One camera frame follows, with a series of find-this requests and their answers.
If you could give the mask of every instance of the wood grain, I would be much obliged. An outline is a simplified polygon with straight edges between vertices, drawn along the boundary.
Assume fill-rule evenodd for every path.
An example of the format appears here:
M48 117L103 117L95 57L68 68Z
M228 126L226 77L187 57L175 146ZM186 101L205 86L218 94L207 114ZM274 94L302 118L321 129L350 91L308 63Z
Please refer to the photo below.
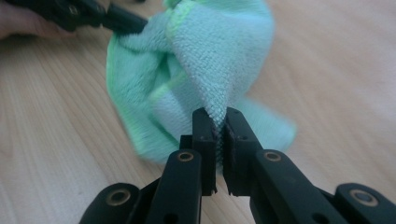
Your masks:
M396 2L268 3L276 36L249 95L297 123L288 155L316 186L358 182L396 202ZM110 36L0 41L0 223L78 223L106 186L161 175L136 157L106 94ZM254 223L248 199L218 186L202 223Z

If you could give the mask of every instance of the towel fold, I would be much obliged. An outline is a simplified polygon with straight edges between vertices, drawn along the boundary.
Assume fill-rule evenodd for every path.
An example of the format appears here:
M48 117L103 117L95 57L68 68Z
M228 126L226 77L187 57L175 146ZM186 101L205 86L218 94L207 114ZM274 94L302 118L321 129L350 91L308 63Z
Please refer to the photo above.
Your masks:
M296 128L245 95L262 69L274 21L261 0L168 0L139 35L113 35L107 89L139 156L165 162L204 107L218 134L241 110L265 148L285 150Z

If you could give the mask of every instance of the black plastic part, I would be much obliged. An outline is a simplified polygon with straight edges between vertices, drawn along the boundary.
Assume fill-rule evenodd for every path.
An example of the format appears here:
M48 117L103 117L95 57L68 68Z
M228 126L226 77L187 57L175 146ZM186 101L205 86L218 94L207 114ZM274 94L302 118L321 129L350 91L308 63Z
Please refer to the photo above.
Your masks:
M282 152L257 151L254 171L279 223L347 223Z
M396 205L366 186L340 185L335 192L334 202L350 223L396 223Z
M117 204L117 201L122 202L122 197L126 197L125 192L129 192L128 200L122 204ZM139 189L130 184L119 183L111 185L103 189L96 198L92 201L90 206L85 211L81 218L80 224L113 224L126 223L127 219L134 208L139 195ZM108 203L109 199L113 198L115 203Z
M202 156L202 194L210 196L216 189L216 143L214 124L201 108L192 114L192 149Z
M79 26L104 27L121 35L138 34L147 21L132 12L110 4L107 10L94 0L6 0L12 5L27 7L66 31Z
M192 149L192 135L181 135L178 149Z
M259 183L252 184L250 195L250 211L253 215L256 224L277 224L277 219L274 208L268 201L265 193L262 191Z
M329 203L332 204L332 206L335 207L334 195L330 194L329 192L327 192L327 191L325 191L325 190L323 190L323 189L317 188L317 190L323 195L323 197L324 197L325 199L327 199L327 201L328 201Z
M169 156L146 223L200 223L201 162L201 155L190 149Z
M155 191L160 183L160 178L153 181L151 184L145 186L139 192L138 200L135 204L134 211L128 218L128 224L144 224L146 222L149 209L151 207L152 199L154 198Z
M102 20L104 27L119 35L139 34L143 31L148 21L121 7L110 4L107 14Z
M252 159L262 149L244 115L228 108L225 120L223 176L233 196L249 196L253 179Z

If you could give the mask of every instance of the screw hole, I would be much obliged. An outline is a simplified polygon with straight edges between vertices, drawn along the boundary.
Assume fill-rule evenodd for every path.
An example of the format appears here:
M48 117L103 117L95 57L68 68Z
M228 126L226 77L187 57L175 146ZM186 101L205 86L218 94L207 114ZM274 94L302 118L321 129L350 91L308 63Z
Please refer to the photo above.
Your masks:
M174 213L166 214L163 217L163 223L165 224L175 224L178 223L178 216Z
M328 224L329 219L327 219L324 215L320 214L320 213L315 213L314 215L312 215L312 218L319 224Z
M378 200L372 194L361 190L361 189L353 189L349 192L353 199L355 199L358 203L369 207L376 207L378 205Z
M131 193L128 189L115 189L107 194L106 203L110 206L122 205L131 198Z
M191 161L194 158L194 155L192 155L190 152L181 152L178 154L177 158L180 161Z
M275 152L265 152L264 157L268 161L280 161L281 160L281 157L279 156L279 154L277 154Z

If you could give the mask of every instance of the finger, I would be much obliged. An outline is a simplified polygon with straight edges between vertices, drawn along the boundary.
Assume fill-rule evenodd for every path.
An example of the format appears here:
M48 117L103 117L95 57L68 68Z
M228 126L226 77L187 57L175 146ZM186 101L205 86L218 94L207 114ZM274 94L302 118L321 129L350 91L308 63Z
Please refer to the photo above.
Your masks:
M9 19L10 29L12 29L14 34L29 34L52 38L75 35L75 33L67 32L51 21L46 21L29 9L9 6L9 12L12 15L12 18Z

